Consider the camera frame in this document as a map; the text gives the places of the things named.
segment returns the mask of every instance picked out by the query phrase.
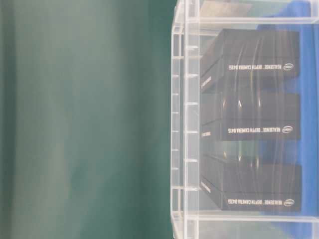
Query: green surface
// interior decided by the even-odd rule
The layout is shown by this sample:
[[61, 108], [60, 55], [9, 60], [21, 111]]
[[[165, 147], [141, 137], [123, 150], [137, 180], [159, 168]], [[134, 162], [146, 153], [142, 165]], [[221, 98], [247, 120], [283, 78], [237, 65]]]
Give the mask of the green surface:
[[174, 5], [0, 2], [1, 238], [171, 238]]

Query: transparent container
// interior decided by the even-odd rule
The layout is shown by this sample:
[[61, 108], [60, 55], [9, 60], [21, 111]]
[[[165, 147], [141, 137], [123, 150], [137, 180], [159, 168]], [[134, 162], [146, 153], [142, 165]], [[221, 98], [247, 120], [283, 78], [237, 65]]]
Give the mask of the transparent container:
[[318, 239], [319, 0], [178, 0], [176, 239]]

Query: blue cloth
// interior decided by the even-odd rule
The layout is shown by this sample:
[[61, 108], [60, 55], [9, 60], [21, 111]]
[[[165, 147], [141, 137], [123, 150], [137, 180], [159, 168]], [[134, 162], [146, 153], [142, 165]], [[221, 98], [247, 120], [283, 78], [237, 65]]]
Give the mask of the blue cloth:
[[[272, 17], [308, 17], [311, 5], [306, 1], [293, 1], [279, 14]], [[301, 99], [301, 139], [285, 141], [278, 148], [276, 142], [268, 142], [268, 152], [280, 151], [285, 163], [302, 166], [302, 209], [296, 216], [318, 216], [318, 86], [319, 30], [312, 24], [260, 25], [259, 29], [298, 31], [300, 33], [300, 74], [285, 81], [286, 92], [296, 92]], [[312, 238], [311, 224], [280, 224], [296, 239]]]

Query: teal background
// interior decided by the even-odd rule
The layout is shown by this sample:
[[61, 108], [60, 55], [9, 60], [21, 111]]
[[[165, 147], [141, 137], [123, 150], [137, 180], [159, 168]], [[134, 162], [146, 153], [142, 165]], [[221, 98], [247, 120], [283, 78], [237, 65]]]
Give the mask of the teal background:
[[175, 0], [1, 0], [1, 238], [170, 239]]

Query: product box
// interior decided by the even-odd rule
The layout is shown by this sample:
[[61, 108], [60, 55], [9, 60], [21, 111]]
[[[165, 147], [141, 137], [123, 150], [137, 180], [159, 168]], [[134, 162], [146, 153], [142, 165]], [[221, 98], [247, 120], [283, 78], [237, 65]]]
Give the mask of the product box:
[[226, 91], [201, 95], [201, 125], [215, 120], [300, 121], [300, 96]]
[[[245, 140], [245, 141], [212, 141], [202, 140], [200, 143], [200, 154], [204, 155], [241, 155], [246, 158], [260, 155], [267, 141]], [[267, 159], [276, 157], [276, 152], [268, 153]]]
[[222, 210], [300, 211], [300, 165], [263, 161], [258, 156], [203, 155], [201, 189]]
[[296, 31], [223, 29], [200, 59], [202, 92], [259, 89], [299, 74]]

